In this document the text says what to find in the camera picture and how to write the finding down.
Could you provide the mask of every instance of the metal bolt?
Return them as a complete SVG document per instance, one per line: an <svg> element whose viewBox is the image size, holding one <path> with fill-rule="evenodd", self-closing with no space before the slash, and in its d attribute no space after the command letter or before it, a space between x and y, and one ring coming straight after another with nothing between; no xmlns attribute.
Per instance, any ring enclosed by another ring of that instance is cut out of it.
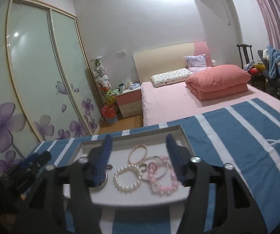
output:
<svg viewBox="0 0 280 234"><path fill-rule="evenodd" d="M88 157L82 157L80 159L78 159L79 163L87 163L88 162Z"/></svg>
<svg viewBox="0 0 280 234"><path fill-rule="evenodd" d="M191 162L193 163L199 163L201 161L201 159L199 157L191 157Z"/></svg>
<svg viewBox="0 0 280 234"><path fill-rule="evenodd" d="M227 170L233 170L233 169L234 169L234 165L231 164L231 163L226 163L226 164L225 164L225 168L226 168Z"/></svg>
<svg viewBox="0 0 280 234"><path fill-rule="evenodd" d="M47 171L51 171L51 170L53 170L55 168L55 165L54 164L48 164L48 165L46 165L46 167L45 167L45 169L47 170Z"/></svg>

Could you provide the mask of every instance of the butterfly decal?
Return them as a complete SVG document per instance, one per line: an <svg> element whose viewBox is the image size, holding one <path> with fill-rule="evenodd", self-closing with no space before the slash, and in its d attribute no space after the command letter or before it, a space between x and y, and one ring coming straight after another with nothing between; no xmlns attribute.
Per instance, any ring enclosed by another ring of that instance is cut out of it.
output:
<svg viewBox="0 0 280 234"><path fill-rule="evenodd" d="M59 81L57 81L57 83L58 83L58 85L55 86L57 89L57 95L58 95L58 93L67 95L67 91L66 91L64 84Z"/></svg>
<svg viewBox="0 0 280 234"><path fill-rule="evenodd" d="M61 82L59 82L59 81L57 81L57 83L58 83L58 85L55 86L56 89L57 89L57 95L58 95L58 93L67 95L67 91L66 91L66 88L65 88L64 84L61 83ZM73 87L73 84L71 83L70 89L73 90L73 88L74 88L74 87ZM74 89L74 92L79 92L79 89L78 89L78 88L75 88L75 89Z"/></svg>

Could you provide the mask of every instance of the wooden chair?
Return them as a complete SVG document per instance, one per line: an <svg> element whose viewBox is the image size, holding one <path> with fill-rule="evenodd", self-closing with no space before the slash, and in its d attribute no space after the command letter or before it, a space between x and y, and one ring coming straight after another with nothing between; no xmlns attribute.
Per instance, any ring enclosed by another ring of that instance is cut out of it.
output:
<svg viewBox="0 0 280 234"><path fill-rule="evenodd" d="M248 63L250 63L250 59L249 59L249 55L248 55L248 52L247 52L247 48L248 47L250 48L250 53L252 55L252 60L253 60L254 59L253 51L252 51L252 47L253 46L252 45L246 45L246 44L240 44L240 45L236 45L236 46L239 48L239 56L241 58L242 69L244 69L241 48L243 49L243 53L244 53L244 57L245 57L245 62L246 62L245 64L248 64ZM266 91L266 78L264 77L264 75L262 75L262 76L251 75L250 82L251 82L251 85L253 87L255 87L255 83L256 82L260 82L262 90Z"/></svg>

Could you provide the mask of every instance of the cup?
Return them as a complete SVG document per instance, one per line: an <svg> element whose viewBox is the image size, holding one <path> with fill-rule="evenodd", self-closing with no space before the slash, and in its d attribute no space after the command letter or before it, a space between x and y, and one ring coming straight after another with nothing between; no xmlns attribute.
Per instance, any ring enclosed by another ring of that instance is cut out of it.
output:
<svg viewBox="0 0 280 234"><path fill-rule="evenodd" d="M121 83L120 85L119 85L119 91L120 92L123 92L125 90L125 85L123 84L123 83Z"/></svg>

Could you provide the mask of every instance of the white pillow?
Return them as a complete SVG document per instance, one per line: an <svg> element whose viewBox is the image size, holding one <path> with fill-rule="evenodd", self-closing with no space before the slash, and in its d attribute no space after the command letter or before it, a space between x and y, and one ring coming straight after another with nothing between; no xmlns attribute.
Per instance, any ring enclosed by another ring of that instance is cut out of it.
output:
<svg viewBox="0 0 280 234"><path fill-rule="evenodd" d="M207 69L206 54L198 56L185 56L188 70L191 72L200 72Z"/></svg>
<svg viewBox="0 0 280 234"><path fill-rule="evenodd" d="M186 68L157 74L151 77L154 88L187 80L193 73Z"/></svg>

